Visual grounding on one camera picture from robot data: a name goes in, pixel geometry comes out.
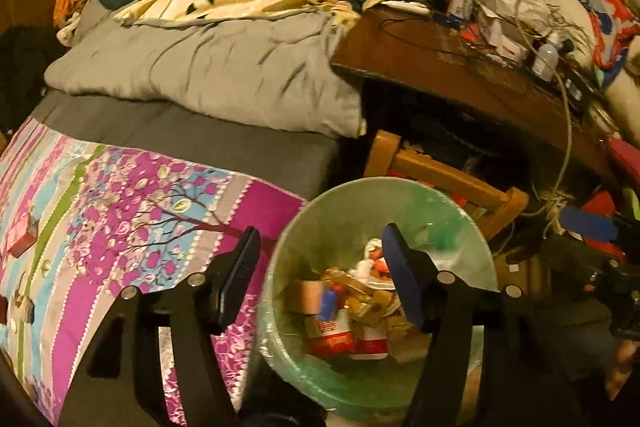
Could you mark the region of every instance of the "black cord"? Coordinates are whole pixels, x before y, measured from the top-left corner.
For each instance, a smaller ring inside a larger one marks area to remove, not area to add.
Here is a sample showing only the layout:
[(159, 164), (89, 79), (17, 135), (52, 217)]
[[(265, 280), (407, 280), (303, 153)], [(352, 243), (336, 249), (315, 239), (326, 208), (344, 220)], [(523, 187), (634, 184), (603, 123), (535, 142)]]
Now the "black cord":
[(487, 64), (491, 64), (492, 66), (497, 66), (499, 68), (503, 68), (504, 65), (500, 64), (499, 62), (495, 62), (489, 58), (486, 58), (484, 55), (481, 54), (481, 52), (479, 52), (478, 50), (476, 50), (475, 48), (470, 46), (470, 49), (475, 51), (478, 55), (469, 55), (469, 54), (465, 54), (465, 53), (460, 53), (460, 52), (452, 52), (452, 51), (448, 51), (448, 50), (443, 50), (440, 48), (433, 48), (432, 46), (425, 46), (424, 44), (420, 44), (418, 42), (412, 42), (412, 41), (408, 41), (406, 39), (403, 39), (402, 37), (395, 35), (391, 32), (389, 32), (386, 29), (386, 26), (390, 26), (391, 24), (395, 24), (395, 23), (399, 23), (399, 22), (409, 22), (409, 21), (423, 21), (424, 18), (422, 17), (414, 17), (411, 19), (385, 19), (380, 23), (380, 29), (382, 29), (383, 32), (385, 32), (387, 35), (389, 35), (390, 37), (393, 37), (397, 40), (399, 40), (400, 42), (404, 42), (404, 44), (409, 44), (411, 46), (415, 46), (416, 48), (419, 48), (421, 50), (427, 50), (427, 51), (432, 51), (432, 52), (436, 52), (436, 53), (444, 53), (447, 55), (454, 55), (456, 57), (463, 57), (463, 58), (472, 58), (473, 60), (480, 60), (481, 62), (486, 62)]

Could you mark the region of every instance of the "red box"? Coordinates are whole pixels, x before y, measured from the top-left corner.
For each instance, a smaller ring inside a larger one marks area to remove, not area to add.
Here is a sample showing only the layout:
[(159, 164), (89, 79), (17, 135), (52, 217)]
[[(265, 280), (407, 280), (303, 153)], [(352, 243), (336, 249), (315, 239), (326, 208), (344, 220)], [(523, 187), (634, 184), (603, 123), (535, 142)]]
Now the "red box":
[(20, 257), (38, 238), (38, 222), (31, 214), (23, 214), (6, 236), (6, 251)]

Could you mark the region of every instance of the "gray comforter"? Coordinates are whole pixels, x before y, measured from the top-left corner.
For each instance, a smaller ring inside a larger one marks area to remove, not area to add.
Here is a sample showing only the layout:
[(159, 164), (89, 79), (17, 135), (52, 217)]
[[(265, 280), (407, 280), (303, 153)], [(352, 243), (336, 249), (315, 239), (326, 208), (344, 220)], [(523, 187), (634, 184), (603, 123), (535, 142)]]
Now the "gray comforter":
[(51, 87), (171, 100), (208, 116), (274, 129), (358, 136), (360, 86), (329, 66), (344, 31), (329, 13), (124, 27), (94, 1), (82, 18), (81, 38), (45, 74)]

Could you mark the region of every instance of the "sheet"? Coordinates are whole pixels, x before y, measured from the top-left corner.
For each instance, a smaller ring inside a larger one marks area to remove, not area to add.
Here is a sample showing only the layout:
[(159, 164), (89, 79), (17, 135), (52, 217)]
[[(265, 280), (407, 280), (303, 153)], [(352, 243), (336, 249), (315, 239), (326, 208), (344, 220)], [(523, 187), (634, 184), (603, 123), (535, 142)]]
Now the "sheet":
[(329, 65), (344, 31), (325, 12), (162, 29), (107, 17), (45, 80), (72, 94), (172, 100), (223, 120), (355, 138), (361, 83)]
[[(0, 240), (25, 212), (38, 239), (4, 254), (0, 293), (35, 304), (28, 325), (10, 310), (0, 343), (20, 381), (34, 385), (54, 425), (92, 334), (126, 285), (171, 288), (231, 250), (245, 227), (262, 236), (260, 263), (232, 325), (214, 340), (223, 380), (242, 396), (264, 272), (278, 235), (302, 198), (247, 174), (159, 153), (73, 139), (29, 119), (0, 160)], [(170, 343), (162, 376), (171, 420), (184, 423)]]
[(156, 151), (245, 172), (312, 199), (327, 188), (339, 143), (317, 133), (277, 131), (210, 118), (171, 102), (132, 102), (52, 90), (36, 120), (79, 140)]

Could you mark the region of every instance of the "blue object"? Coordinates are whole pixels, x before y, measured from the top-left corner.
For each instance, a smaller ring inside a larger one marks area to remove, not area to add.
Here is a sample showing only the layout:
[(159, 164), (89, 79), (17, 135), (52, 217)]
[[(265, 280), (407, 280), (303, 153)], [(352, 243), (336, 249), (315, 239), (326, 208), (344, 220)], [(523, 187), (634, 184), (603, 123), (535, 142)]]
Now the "blue object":
[(618, 237), (618, 227), (609, 217), (590, 214), (574, 206), (566, 206), (558, 217), (560, 225), (588, 239), (610, 243)]
[(338, 292), (335, 290), (325, 290), (320, 302), (320, 313), (318, 318), (321, 321), (334, 321), (338, 308)]
[(408, 263), (407, 254), (410, 249), (395, 223), (386, 225), (382, 231), (382, 250), (406, 318), (418, 329), (422, 329), (425, 313), (422, 308), (420, 281)]

